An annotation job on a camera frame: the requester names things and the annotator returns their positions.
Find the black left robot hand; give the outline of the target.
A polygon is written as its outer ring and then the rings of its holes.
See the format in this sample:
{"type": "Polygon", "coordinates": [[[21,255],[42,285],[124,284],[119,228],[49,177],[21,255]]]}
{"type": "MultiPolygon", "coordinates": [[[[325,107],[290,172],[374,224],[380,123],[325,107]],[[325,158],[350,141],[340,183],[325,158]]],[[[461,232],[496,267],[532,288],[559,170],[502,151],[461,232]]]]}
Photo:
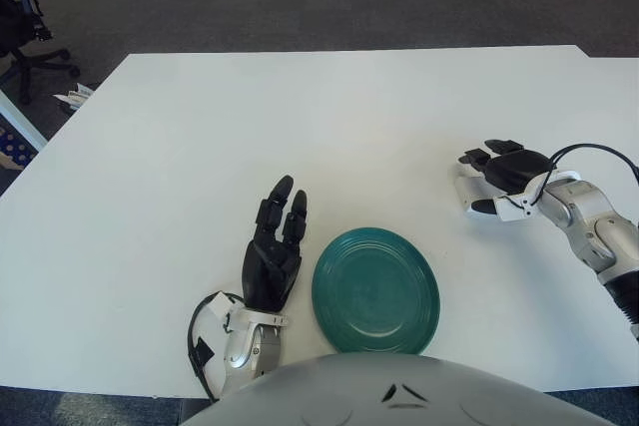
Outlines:
{"type": "Polygon", "coordinates": [[[286,211],[293,186],[294,179],[286,175],[261,201],[242,270],[244,302],[249,309],[282,311],[297,279],[302,262],[301,241],[307,228],[308,198],[304,191],[297,191],[286,211]]]}

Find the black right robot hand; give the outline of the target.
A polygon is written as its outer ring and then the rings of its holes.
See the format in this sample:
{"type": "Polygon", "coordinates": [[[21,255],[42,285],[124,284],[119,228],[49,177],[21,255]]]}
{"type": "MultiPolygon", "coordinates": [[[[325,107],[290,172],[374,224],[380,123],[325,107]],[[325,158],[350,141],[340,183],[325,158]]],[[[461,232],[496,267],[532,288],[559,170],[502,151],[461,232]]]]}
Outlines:
{"type": "Polygon", "coordinates": [[[462,204],[470,213],[495,215],[504,221],[531,215],[533,188],[528,185],[552,170],[550,159],[512,140],[493,139],[484,144],[493,156],[473,149],[457,159],[466,173],[478,173],[457,179],[462,204]]]}

